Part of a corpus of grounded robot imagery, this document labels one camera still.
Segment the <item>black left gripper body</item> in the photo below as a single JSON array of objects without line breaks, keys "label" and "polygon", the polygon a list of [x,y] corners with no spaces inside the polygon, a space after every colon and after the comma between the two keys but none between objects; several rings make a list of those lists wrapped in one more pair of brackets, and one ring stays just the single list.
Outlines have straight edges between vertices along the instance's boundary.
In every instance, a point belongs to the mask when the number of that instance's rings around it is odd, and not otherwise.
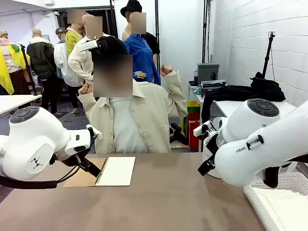
[{"label": "black left gripper body", "polygon": [[85,158],[81,154],[77,154],[76,159],[77,159],[78,163],[81,164],[81,168],[84,171],[93,172],[94,164],[90,160],[88,160],[87,158]]}]

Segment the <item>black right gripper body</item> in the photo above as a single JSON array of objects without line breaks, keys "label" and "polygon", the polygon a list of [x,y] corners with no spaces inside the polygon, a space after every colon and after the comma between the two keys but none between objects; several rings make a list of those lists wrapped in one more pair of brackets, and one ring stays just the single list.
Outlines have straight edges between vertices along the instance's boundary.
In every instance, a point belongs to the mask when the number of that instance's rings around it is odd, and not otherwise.
[{"label": "black right gripper body", "polygon": [[215,134],[212,137],[207,137],[204,140],[204,160],[207,160],[211,158],[212,156],[215,156],[218,146],[217,146],[217,134]]}]

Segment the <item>person's right hand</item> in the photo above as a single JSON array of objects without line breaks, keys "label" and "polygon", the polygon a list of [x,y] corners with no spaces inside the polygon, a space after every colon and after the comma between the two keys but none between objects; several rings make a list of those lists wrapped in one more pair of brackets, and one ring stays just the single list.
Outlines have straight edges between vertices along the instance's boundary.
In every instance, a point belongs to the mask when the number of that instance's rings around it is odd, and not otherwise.
[{"label": "person's right hand", "polygon": [[86,82],[82,84],[82,87],[78,90],[79,95],[93,93],[93,84]]}]

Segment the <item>person's left hand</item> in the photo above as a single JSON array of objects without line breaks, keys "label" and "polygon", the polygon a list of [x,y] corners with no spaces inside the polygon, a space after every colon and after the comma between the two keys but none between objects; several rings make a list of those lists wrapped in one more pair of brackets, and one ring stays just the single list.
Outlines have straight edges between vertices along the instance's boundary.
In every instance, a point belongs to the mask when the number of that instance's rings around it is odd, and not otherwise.
[{"label": "person's left hand", "polygon": [[174,71],[174,68],[171,66],[162,65],[160,67],[160,74],[162,77],[165,77],[166,75],[170,74]]}]

